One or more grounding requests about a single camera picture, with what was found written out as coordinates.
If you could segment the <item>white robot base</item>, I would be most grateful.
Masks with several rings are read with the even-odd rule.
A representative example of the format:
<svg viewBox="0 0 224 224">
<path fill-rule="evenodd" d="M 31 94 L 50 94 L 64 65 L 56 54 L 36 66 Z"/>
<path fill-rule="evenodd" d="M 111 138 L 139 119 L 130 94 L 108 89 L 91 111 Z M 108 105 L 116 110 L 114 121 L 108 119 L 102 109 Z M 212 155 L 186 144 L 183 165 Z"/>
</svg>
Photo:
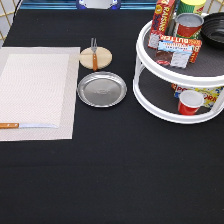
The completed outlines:
<svg viewBox="0 0 224 224">
<path fill-rule="evenodd" d="M 76 0 L 78 9 L 119 9 L 121 0 Z"/>
</svg>

